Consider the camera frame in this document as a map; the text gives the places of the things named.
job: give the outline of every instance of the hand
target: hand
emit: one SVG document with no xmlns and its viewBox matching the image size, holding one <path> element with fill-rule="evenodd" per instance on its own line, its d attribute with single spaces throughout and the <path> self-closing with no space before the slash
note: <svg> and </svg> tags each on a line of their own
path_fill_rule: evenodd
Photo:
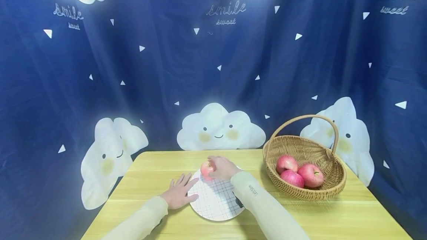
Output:
<svg viewBox="0 0 427 240">
<path fill-rule="evenodd" d="M 160 195 L 168 203 L 168 209 L 179 209 L 199 198 L 199 195 L 186 195 L 188 190 L 199 180 L 199 178 L 194 178 L 188 181 L 190 178 L 191 173 L 188 173 L 187 175 L 182 174 L 176 183 L 172 179 L 169 189 Z"/>
<path fill-rule="evenodd" d="M 233 162 L 220 156 L 209 156 L 208 159 L 214 162 L 216 170 L 209 173 L 209 177 L 221 181 L 229 181 L 236 173 L 242 171 Z"/>
</svg>

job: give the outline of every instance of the cloud mouth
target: cloud mouth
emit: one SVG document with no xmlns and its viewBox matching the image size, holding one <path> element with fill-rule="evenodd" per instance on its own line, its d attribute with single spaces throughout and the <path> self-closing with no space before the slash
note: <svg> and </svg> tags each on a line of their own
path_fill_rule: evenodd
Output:
<svg viewBox="0 0 427 240">
<path fill-rule="evenodd" d="M 120 156 L 118 156 L 118 157 L 116 157 L 116 158 L 120 158 L 121 156 L 123 156 L 123 149 L 122 149 L 122 153 L 121 153 L 121 155 L 120 155 Z"/>
</svg>

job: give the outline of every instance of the wooden table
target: wooden table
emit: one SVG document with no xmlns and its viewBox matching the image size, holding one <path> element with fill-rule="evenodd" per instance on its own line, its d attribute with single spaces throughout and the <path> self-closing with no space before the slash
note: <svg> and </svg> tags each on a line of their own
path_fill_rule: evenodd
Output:
<svg viewBox="0 0 427 240">
<path fill-rule="evenodd" d="M 278 192 L 267 176 L 262 150 L 162 151 L 138 156 L 82 240 L 100 240 L 153 196 L 168 189 L 172 178 L 194 173 L 208 155 L 225 156 L 252 173 L 298 221 L 311 240 L 411 239 L 369 190 L 347 168 L 344 191 L 328 201 L 303 202 Z M 214 223 L 191 206 L 169 211 L 151 240 L 265 240 L 253 215 L 245 210 L 232 220 Z"/>
</svg>

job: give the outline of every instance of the person's left hand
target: person's left hand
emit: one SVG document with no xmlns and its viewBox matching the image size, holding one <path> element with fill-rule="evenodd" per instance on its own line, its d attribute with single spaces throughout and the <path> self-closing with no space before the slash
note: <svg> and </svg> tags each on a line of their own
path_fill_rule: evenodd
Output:
<svg viewBox="0 0 427 240">
<path fill-rule="evenodd" d="M 188 181 L 190 178 L 191 173 L 188 173 L 187 175 L 182 174 L 176 183 L 172 179 L 169 189 L 160 195 L 168 203 L 168 209 L 179 209 L 199 198 L 199 195 L 186 195 L 188 190 L 199 180 L 199 178 L 194 178 Z"/>
</svg>

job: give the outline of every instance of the white plate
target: white plate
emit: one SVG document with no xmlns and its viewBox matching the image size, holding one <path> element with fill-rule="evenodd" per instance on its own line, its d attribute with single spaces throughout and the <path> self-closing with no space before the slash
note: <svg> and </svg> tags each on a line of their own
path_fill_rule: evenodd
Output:
<svg viewBox="0 0 427 240">
<path fill-rule="evenodd" d="M 236 203 L 230 181 L 206 181 L 200 176 L 200 169 L 191 179 L 194 178 L 200 180 L 188 191 L 188 196 L 198 194 L 199 198 L 190 205 L 203 218 L 213 221 L 230 220 L 245 209 Z"/>
</svg>

